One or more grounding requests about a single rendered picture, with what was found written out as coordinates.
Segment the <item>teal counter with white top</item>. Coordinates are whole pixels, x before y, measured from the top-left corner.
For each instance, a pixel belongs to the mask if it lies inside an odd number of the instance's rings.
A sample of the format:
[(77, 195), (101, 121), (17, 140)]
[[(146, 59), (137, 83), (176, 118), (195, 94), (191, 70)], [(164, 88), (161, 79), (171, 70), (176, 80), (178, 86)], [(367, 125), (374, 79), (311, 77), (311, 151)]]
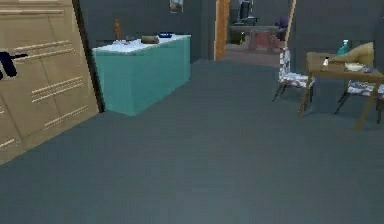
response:
[(105, 109), (135, 116), (190, 80), (189, 35), (92, 50)]

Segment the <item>orange wooden room door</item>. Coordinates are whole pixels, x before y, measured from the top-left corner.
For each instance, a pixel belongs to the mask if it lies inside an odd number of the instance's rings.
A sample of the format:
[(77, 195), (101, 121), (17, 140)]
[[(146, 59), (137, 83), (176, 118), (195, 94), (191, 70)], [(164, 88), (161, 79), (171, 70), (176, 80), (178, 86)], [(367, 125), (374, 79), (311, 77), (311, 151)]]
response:
[(224, 57), (227, 44), (227, 29), (230, 0), (216, 0), (214, 60)]

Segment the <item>dark grey table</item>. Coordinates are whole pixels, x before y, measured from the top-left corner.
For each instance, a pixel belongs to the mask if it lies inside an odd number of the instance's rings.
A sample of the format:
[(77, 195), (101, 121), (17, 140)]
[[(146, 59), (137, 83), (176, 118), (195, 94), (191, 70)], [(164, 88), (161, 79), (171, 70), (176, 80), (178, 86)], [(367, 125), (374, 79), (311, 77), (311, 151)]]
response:
[(229, 28), (229, 43), (241, 45), (253, 50), (278, 51), (282, 41), (278, 35), (282, 30), (278, 26), (234, 26)]

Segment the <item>patterned seat chair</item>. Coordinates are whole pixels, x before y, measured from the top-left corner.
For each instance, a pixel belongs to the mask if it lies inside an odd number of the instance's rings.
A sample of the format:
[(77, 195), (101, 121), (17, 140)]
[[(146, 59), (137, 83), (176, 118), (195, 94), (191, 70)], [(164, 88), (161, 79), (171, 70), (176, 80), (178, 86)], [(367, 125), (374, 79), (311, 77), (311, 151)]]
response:
[(290, 51), (283, 48), (279, 55), (279, 73), (278, 73), (278, 87), (274, 94), (273, 101), (282, 95), (288, 87), (305, 88), (307, 81), (309, 83), (309, 93), (307, 94), (309, 101), (313, 101), (313, 91), (316, 79), (309, 78), (307, 75), (294, 73), (290, 71)]
[[(338, 100), (338, 107), (335, 114), (339, 112), (341, 107), (347, 101), (350, 96), (365, 96), (372, 95), (374, 90), (374, 84), (368, 82), (359, 82), (350, 80), (346, 85), (341, 97)], [(381, 84), (378, 89), (376, 100), (377, 120), (376, 123), (380, 124), (382, 120), (382, 112), (384, 111), (384, 84)]]

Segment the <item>brown tall bottle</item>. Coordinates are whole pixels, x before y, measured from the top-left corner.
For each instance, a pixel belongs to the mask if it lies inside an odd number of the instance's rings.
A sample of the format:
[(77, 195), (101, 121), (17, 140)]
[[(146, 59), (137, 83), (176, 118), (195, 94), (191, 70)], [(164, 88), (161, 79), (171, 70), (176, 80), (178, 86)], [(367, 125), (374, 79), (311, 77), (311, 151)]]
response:
[(114, 30), (115, 30), (116, 40), (122, 40), (123, 37), (120, 29), (120, 24), (117, 19), (114, 22)]

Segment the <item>black office chair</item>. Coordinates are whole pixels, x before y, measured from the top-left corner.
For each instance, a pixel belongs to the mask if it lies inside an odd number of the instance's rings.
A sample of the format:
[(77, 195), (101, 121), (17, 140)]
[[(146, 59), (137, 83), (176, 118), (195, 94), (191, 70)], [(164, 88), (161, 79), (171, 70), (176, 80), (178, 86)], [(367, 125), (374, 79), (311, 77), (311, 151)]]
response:
[(239, 10), (236, 21), (237, 26), (255, 26), (258, 18), (252, 15), (253, 0), (239, 0)]

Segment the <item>purple round object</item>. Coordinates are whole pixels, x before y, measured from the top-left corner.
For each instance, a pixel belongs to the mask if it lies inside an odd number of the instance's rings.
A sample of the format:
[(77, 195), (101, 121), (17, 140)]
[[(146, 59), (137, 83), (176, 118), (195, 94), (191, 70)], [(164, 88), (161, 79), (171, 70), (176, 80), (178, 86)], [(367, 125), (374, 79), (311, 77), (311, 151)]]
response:
[(275, 25), (280, 30), (286, 30), (288, 28), (288, 24), (289, 24), (289, 17), (288, 16), (280, 16), (279, 21), (275, 23)]

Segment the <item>beige cupboard unit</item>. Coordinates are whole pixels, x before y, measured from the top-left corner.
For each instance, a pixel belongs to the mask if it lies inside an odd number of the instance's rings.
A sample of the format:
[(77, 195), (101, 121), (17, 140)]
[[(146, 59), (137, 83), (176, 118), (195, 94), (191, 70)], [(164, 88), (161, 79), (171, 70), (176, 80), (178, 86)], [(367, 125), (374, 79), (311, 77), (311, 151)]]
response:
[(0, 165), (99, 113), (73, 0), (0, 0)]

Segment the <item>wooden dining table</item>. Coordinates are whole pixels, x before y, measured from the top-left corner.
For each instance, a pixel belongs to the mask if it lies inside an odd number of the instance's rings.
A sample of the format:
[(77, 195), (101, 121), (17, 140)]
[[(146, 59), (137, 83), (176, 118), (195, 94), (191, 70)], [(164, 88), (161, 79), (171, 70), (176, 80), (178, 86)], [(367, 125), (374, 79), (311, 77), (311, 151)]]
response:
[(368, 112), (370, 111), (374, 99), (377, 97), (380, 85), (384, 82), (384, 75), (380, 73), (377, 69), (374, 69), (371, 73), (364, 73), (361, 71), (346, 71), (345, 66), (338, 63), (330, 63), (327, 67), (325, 67), (323, 65), (323, 61), (326, 56), (331, 57), (331, 54), (317, 52), (306, 53), (305, 68), (308, 75), (308, 80), (306, 82), (306, 88), (302, 95), (300, 106), (298, 109), (298, 117), (301, 117), (303, 109), (307, 105), (307, 96), (309, 95), (310, 83), (313, 77), (329, 77), (335, 79), (359, 80), (374, 83), (375, 86), (373, 92), (368, 98), (366, 106), (363, 109), (362, 115), (355, 126), (355, 130), (359, 131), (365, 121), (366, 116), (368, 115)]

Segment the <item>teal spray bottle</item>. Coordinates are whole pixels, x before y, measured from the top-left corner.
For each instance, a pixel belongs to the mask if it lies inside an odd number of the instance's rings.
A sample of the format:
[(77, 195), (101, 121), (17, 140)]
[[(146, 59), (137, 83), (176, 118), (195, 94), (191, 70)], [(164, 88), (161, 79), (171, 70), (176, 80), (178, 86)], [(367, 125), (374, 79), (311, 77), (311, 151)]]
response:
[(343, 45), (337, 51), (338, 55), (343, 55), (348, 52), (349, 50), (348, 42), (349, 42), (348, 39), (343, 40)]

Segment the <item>tan paper bag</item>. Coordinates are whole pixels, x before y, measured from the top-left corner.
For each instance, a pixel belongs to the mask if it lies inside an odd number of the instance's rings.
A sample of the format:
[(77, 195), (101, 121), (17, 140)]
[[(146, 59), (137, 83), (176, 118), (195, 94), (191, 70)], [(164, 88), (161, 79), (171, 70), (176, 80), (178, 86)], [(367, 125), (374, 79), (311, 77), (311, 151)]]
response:
[(329, 59), (330, 63), (360, 63), (368, 67), (374, 65), (374, 45), (372, 42), (361, 44), (348, 53)]

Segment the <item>framed wall picture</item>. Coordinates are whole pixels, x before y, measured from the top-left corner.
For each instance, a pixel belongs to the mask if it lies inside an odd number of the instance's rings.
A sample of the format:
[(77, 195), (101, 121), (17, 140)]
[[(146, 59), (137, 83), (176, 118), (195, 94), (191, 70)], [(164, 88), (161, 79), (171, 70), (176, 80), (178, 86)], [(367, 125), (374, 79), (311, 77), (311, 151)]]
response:
[(170, 12), (183, 12), (183, 1), (184, 0), (169, 0)]

